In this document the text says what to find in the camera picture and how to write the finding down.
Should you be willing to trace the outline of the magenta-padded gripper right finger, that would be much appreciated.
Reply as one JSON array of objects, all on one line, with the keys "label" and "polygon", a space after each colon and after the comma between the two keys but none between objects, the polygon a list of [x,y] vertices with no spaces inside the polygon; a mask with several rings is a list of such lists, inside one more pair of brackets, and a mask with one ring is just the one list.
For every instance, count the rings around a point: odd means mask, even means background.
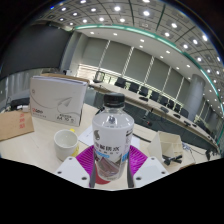
[{"label": "magenta-padded gripper right finger", "polygon": [[168,175],[168,171],[156,157],[147,157],[130,146],[127,168],[129,188],[140,188]]}]

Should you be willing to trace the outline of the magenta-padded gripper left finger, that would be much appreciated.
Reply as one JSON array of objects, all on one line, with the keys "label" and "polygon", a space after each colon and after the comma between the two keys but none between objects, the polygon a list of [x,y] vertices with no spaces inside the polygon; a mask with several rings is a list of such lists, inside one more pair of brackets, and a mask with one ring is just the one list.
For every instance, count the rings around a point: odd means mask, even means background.
[{"label": "magenta-padded gripper left finger", "polygon": [[90,146],[76,157],[67,157],[55,175],[84,188],[94,188],[96,168],[94,147]]}]

